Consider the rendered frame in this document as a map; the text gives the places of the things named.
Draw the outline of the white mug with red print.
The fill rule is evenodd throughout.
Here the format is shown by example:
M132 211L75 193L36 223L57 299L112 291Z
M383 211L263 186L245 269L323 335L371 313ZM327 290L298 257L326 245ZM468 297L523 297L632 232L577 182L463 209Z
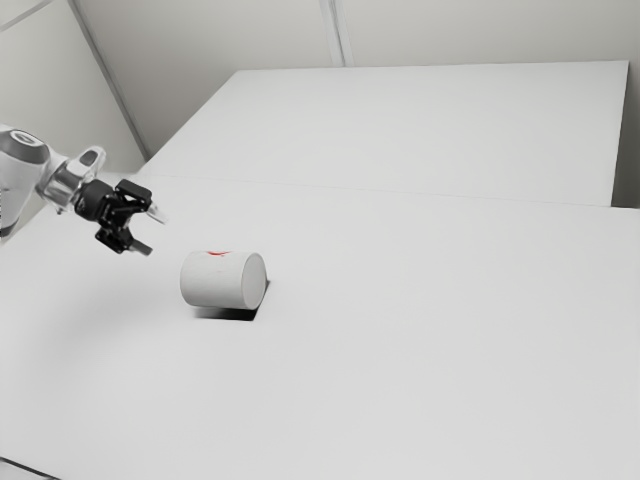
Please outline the white mug with red print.
M255 252L194 251L182 263L179 285L195 307L256 310L267 288L266 265Z

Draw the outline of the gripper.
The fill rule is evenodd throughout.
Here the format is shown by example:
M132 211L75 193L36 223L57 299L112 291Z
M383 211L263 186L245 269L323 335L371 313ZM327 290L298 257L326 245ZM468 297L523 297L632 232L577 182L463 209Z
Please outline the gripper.
M102 180L92 180L80 190L74 206L81 218L100 225L95 238L117 254L125 251L149 256L153 249L137 240L129 228L133 215L144 213L160 224L168 216L152 198L152 192L123 179L115 187Z

